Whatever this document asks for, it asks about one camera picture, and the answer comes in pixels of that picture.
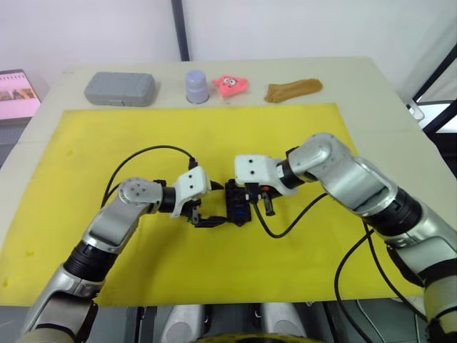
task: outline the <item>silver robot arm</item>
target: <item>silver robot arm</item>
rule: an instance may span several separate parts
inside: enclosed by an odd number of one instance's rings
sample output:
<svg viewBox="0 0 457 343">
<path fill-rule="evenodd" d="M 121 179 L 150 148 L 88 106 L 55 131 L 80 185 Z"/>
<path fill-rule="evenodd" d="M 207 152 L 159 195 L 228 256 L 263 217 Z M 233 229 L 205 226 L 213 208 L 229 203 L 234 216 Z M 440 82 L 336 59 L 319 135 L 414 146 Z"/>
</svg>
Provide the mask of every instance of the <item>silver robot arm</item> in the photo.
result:
<svg viewBox="0 0 457 343">
<path fill-rule="evenodd" d="M 250 202 L 271 201 L 261 196 L 265 188 L 273 188 L 272 197 L 287 196 L 305 182 L 320 182 L 329 195 L 376 230 L 402 275 L 425 288 L 432 342 L 455 341 L 457 232 L 424 203 L 327 133 L 315 134 L 289 150 L 284 160 L 238 155 L 235 174 Z M 267 215 L 274 214 L 270 202 L 266 209 Z"/>
<path fill-rule="evenodd" d="M 85 342 L 98 309 L 93 299 L 141 215 L 167 212 L 179 217 L 186 203 L 210 189 L 200 166 L 182 174 L 172 187 L 136 177 L 122 182 L 116 198 L 99 211 L 30 308 L 17 343 Z"/>
</svg>

